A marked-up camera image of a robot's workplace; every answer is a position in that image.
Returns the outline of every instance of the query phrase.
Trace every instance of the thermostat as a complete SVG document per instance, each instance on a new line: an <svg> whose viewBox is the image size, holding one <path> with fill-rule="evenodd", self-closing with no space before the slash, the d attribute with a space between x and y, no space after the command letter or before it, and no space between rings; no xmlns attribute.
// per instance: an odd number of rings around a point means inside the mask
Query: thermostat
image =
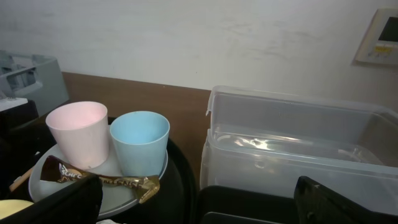
<svg viewBox="0 0 398 224"><path fill-rule="evenodd" d="M355 59L398 65L398 9L377 10Z"/></svg>

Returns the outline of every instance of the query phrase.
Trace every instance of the transparent plastic container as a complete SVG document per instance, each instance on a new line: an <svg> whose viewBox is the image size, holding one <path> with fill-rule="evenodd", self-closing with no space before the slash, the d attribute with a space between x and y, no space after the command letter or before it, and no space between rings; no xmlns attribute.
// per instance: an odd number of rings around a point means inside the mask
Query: transparent plastic container
<svg viewBox="0 0 398 224"><path fill-rule="evenodd" d="M398 114L347 101L216 86L200 187L293 197L306 175L398 215Z"/></svg>

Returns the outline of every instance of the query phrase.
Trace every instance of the brown snack wrapper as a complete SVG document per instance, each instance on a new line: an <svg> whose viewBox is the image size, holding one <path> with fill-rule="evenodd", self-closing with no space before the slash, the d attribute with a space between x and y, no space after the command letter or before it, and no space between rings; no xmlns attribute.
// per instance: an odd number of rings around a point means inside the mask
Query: brown snack wrapper
<svg viewBox="0 0 398 224"><path fill-rule="evenodd" d="M44 162L40 179L64 183L66 181L82 179L89 174L92 173L76 168L55 156L48 156ZM109 177L99 174L95 175L98 175L104 184L126 186L135 189L139 203L144 203L160 189L159 176L157 175L149 177Z"/></svg>

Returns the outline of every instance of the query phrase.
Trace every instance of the gray plate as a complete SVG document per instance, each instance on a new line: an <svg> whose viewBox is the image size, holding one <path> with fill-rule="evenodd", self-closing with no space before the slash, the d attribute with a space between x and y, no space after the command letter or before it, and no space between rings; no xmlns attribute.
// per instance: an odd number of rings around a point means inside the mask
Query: gray plate
<svg viewBox="0 0 398 224"><path fill-rule="evenodd" d="M40 174L46 158L50 155L56 156L63 161L68 162L65 156L61 153L60 148L56 144L49 149L36 163L32 175L29 179L29 193L34 202L38 202L43 198L63 189L64 187L72 184L73 182L65 182L62 184L56 182L48 182L40 180ZM163 169L160 173L159 178L161 179L169 160L169 155L166 152L166 156L163 163ZM88 170L95 174L103 174L108 176L123 176L119 167L119 161L114 150L112 140L109 141L109 157L108 159L98 167ZM127 187L119 186L103 186L103 198L102 206L99 210L98 219L107 218L112 215L119 214L138 203L133 190Z"/></svg>

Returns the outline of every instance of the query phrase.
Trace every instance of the cup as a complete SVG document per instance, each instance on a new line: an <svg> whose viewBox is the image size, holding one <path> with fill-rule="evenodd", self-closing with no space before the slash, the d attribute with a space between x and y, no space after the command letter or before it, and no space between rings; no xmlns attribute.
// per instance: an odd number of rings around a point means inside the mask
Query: cup
<svg viewBox="0 0 398 224"><path fill-rule="evenodd" d="M108 158L105 105L90 101L70 103L53 110L45 122L71 165L92 169Z"/></svg>
<svg viewBox="0 0 398 224"><path fill-rule="evenodd" d="M169 130L169 121L155 112L136 111L116 118L111 124L111 136L123 174L159 175Z"/></svg>

